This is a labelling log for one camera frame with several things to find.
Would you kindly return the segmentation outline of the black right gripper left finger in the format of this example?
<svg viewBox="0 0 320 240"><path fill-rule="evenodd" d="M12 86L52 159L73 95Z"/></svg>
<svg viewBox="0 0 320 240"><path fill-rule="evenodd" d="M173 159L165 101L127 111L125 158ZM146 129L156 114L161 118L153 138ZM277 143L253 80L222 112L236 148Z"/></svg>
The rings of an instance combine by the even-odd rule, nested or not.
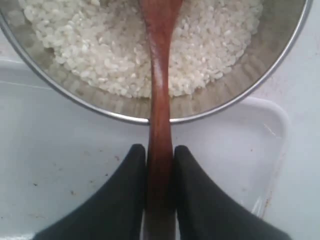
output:
<svg viewBox="0 0 320 240"><path fill-rule="evenodd" d="M145 203L146 151L129 149L119 168L86 202L38 232L35 240L138 240Z"/></svg>

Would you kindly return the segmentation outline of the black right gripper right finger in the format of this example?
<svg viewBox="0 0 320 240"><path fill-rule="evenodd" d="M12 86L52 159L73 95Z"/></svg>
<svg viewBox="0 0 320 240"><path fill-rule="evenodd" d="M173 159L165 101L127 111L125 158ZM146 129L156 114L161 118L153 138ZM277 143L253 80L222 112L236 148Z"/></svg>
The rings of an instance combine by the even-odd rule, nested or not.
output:
<svg viewBox="0 0 320 240"><path fill-rule="evenodd" d="M289 240L216 185L184 145L174 150L176 210L182 240Z"/></svg>

